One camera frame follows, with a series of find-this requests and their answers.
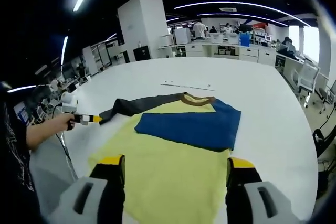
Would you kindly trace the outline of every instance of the laboratory room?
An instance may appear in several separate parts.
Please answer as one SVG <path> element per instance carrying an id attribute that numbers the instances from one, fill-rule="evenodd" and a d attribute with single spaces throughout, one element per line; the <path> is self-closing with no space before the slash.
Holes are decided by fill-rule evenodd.
<path id="1" fill-rule="evenodd" d="M 333 3 L 8 0 L 6 223 L 334 223 Z"/>

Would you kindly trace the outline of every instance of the black sleeve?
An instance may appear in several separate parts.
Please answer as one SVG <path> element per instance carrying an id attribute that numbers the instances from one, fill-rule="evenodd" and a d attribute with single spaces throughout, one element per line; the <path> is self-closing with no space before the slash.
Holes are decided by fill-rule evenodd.
<path id="1" fill-rule="evenodd" d="M 133 101 L 124 99 L 116 99 L 113 108 L 106 110 L 99 114 L 102 121 L 99 124 L 109 122 L 117 113 L 127 116 L 133 116 L 135 114 L 142 113 L 144 111 L 156 108 L 160 105 L 175 102 L 181 99 L 183 93 L 157 95 L 155 97 L 139 98 Z"/>
<path id="2" fill-rule="evenodd" d="M 10 117 L 10 122 L 12 125 L 12 128 L 15 132 L 16 139 L 18 140 L 18 147 L 22 148 L 23 151 L 29 151 L 27 146 L 27 126 L 21 122 L 16 114 L 13 108 L 8 108 L 8 115 Z"/>

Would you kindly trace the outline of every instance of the desk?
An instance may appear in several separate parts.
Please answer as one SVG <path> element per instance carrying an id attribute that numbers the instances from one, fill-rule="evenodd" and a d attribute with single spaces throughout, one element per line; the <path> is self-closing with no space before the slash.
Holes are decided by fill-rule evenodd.
<path id="1" fill-rule="evenodd" d="M 293 87 L 296 86 L 296 84 L 293 82 L 292 80 L 292 72 L 295 69 L 297 72 L 300 72 L 304 61 L 302 59 L 300 60 L 294 60 L 290 57 L 284 56 L 282 54 L 277 53 L 277 56 L 283 57 L 285 58 L 285 66 L 283 68 L 283 77 L 286 78 L 286 80 L 288 81 L 288 83 Z M 319 72 L 317 78 L 316 78 L 316 84 L 315 84 L 315 90 L 319 90 L 319 88 L 325 89 L 327 86 L 327 82 L 328 82 L 329 78 L 327 76 L 325 76 L 324 74 L 322 74 L 321 72 Z"/>
<path id="2" fill-rule="evenodd" d="M 173 78 L 210 83 L 215 91 L 159 85 Z M 74 93 L 79 113 L 98 114 L 112 108 L 117 98 L 133 100 L 184 91 L 198 97 L 215 96 L 242 111 L 232 155 L 252 162 L 262 180 L 272 182 L 291 200 L 297 217 L 309 218 L 318 184 L 315 146 L 299 102 L 275 68 L 205 57 L 152 59 L 110 68 Z M 89 173 L 89 155 L 127 120 L 116 115 L 102 126 L 78 124 L 64 133 L 79 177 Z M 224 199 L 215 223 L 227 223 Z"/>
<path id="3" fill-rule="evenodd" d="M 203 50 L 204 52 L 200 53 L 200 54 L 195 53 L 196 56 L 223 57 L 223 58 L 229 58 L 229 59 L 249 60 L 249 61 L 263 63 L 263 64 L 270 65 L 270 66 L 275 65 L 276 57 L 278 57 L 278 56 L 283 57 L 285 59 L 285 66 L 284 66 L 284 70 L 283 70 L 282 75 L 283 75 L 283 77 L 286 78 L 286 80 L 290 83 L 290 85 L 292 87 L 295 87 L 295 84 L 291 79 L 291 73 L 292 73 L 293 69 L 296 69 L 299 72 L 300 69 L 302 68 L 303 63 L 304 63 L 304 60 L 302 60 L 302 59 L 294 60 L 290 57 L 279 54 L 273 48 L 268 48 L 268 47 L 253 45 L 253 44 L 251 44 L 249 47 L 246 47 L 246 46 L 237 45 L 237 44 L 230 44 L 230 43 L 227 43 L 227 42 L 224 42 L 224 43 L 221 43 L 221 44 L 214 44 L 214 43 L 211 43 L 207 39 L 206 40 L 200 40 L 200 41 L 194 41 L 194 42 L 189 43 L 189 44 L 170 45 L 170 46 L 166 46 L 166 47 L 160 47 L 159 50 L 161 50 L 164 55 L 168 55 L 169 57 L 172 57 L 172 53 L 171 53 L 172 48 L 181 47 L 181 46 L 186 46 L 186 47 L 203 46 L 205 48 Z M 239 48 L 239 51 L 240 51 L 239 55 L 240 56 L 215 55 L 214 52 L 213 52 L 213 48 L 215 46 L 230 46 L 230 47 Z M 249 57 L 249 56 L 242 55 L 241 51 L 246 50 L 246 49 L 252 49 L 254 51 L 258 51 L 257 54 L 259 54 L 259 57 L 258 57 L 258 55 L 257 55 L 257 57 Z M 268 53 L 269 59 L 267 59 L 267 57 L 266 57 L 266 60 L 265 60 L 265 53 Z M 317 77 L 317 82 L 316 82 L 316 90 L 318 90 L 319 88 L 325 89 L 328 80 L 329 79 L 328 79 L 327 76 L 325 76 L 322 73 L 319 73 L 319 75 Z"/>

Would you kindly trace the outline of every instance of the human arm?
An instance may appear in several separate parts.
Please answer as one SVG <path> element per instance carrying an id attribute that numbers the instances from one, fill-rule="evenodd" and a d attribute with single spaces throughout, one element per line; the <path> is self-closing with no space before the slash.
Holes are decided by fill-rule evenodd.
<path id="1" fill-rule="evenodd" d="M 43 141 L 52 135 L 67 130 L 69 120 L 71 120 L 71 126 L 74 127 L 74 116 L 70 113 L 60 114 L 44 123 L 29 126 L 26 133 L 28 148 L 30 150 L 36 150 Z"/>
<path id="2" fill-rule="evenodd" d="M 208 31 L 206 30 L 206 26 L 204 24 L 203 24 L 203 26 L 204 26 L 204 35 L 206 37 L 206 35 L 208 34 Z"/>

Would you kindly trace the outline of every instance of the brown collar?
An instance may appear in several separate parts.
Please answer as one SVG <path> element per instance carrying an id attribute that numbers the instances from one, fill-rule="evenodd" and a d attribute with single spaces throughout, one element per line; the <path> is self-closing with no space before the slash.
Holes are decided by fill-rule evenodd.
<path id="1" fill-rule="evenodd" d="M 200 100 L 200 101 L 199 102 L 197 102 L 197 101 L 193 102 L 193 101 L 188 100 L 187 97 L 190 97 L 194 100 Z M 206 105 L 206 104 L 213 103 L 215 100 L 216 100 L 216 98 L 214 98 L 214 97 L 195 97 L 195 96 L 193 96 L 193 95 L 191 95 L 187 92 L 182 93 L 182 96 L 181 96 L 181 101 L 182 102 L 184 102 L 185 104 L 188 104 L 188 105 L 192 105 L 192 106 L 203 106 L 203 105 Z"/>

